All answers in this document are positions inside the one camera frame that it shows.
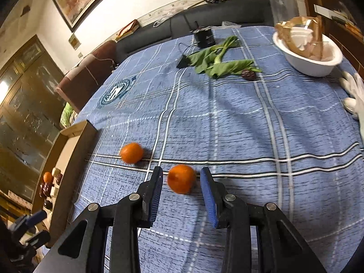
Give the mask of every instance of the blue gripper pad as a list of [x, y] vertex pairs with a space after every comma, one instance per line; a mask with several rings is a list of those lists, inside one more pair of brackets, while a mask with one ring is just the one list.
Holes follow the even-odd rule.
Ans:
[[47, 213], [44, 210], [40, 210], [34, 213], [32, 216], [28, 217], [25, 223], [29, 228], [31, 228], [46, 218]]
[[156, 166], [154, 168], [152, 177], [151, 177], [151, 181], [154, 177], [156, 179], [156, 183], [155, 183], [155, 189], [152, 195], [152, 200], [150, 202], [149, 205], [149, 218], [148, 221], [150, 223], [154, 223], [155, 219], [157, 218], [157, 212], [158, 212], [158, 206], [159, 206], [159, 200], [161, 198], [161, 191], [162, 191], [162, 186], [163, 186], [163, 170], [162, 168]]
[[216, 201], [214, 195], [212, 194], [212, 188], [214, 188], [215, 186], [211, 185], [214, 184], [214, 179], [212, 178], [208, 167], [204, 167], [201, 170], [200, 183], [209, 221], [212, 224], [212, 226], [216, 228], [218, 224], [218, 215], [217, 215]]

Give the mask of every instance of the wall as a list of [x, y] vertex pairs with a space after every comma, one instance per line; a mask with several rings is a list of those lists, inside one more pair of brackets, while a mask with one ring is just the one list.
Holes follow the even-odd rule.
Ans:
[[75, 31], [81, 45], [74, 51], [68, 43], [71, 31], [53, 1], [48, 0], [37, 35], [59, 68], [67, 72], [79, 61], [80, 52], [87, 55], [133, 19], [173, 1], [176, 0], [103, 0]]
[[[36, 34], [39, 18], [47, 0], [18, 0], [0, 28], [0, 69], [13, 54]], [[23, 8], [30, 11], [21, 16]]]

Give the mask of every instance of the gray sofa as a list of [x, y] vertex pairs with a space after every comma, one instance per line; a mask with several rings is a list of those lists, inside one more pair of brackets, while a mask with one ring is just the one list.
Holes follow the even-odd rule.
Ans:
[[241, 26], [273, 26], [269, 0], [225, 0], [208, 3], [177, 13], [154, 28], [153, 23], [139, 28], [134, 34], [120, 40], [116, 45], [116, 62], [150, 46], [191, 34], [199, 26], [220, 26], [223, 21]]

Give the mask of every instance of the tangerine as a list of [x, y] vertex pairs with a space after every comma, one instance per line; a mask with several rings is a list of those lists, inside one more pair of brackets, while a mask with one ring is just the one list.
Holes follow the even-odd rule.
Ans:
[[187, 194], [195, 181], [196, 173], [187, 165], [176, 165], [168, 172], [168, 186], [177, 194]]
[[43, 175], [43, 181], [45, 183], [52, 183], [53, 182], [53, 176], [52, 176], [52, 174], [49, 171], [47, 171], [47, 172], [44, 173], [44, 175]]
[[143, 157], [143, 148], [137, 143], [123, 146], [119, 152], [121, 159], [127, 164], [135, 164]]

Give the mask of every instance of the blue plaid tablecloth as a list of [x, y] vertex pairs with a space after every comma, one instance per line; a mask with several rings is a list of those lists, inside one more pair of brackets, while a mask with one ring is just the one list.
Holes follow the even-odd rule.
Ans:
[[[256, 81], [178, 70], [179, 43], [193, 44], [192, 36], [127, 58], [78, 116], [99, 135], [73, 218], [91, 202], [109, 205], [136, 191], [154, 166], [165, 174], [179, 163], [196, 171], [209, 166], [215, 180], [246, 202], [278, 204], [326, 270], [340, 272], [364, 235], [363, 145], [337, 81], [339, 69], [354, 69], [344, 59], [330, 76], [302, 75], [274, 45], [273, 33], [267, 26], [214, 32], [217, 43], [239, 38], [240, 47], [228, 49], [223, 61], [254, 59], [263, 70]], [[118, 158], [130, 142], [146, 148], [136, 165]], [[226, 232], [208, 222], [199, 182], [189, 195], [166, 182], [154, 226], [139, 235], [142, 272], [220, 272]], [[252, 230], [254, 270], [255, 238]]]

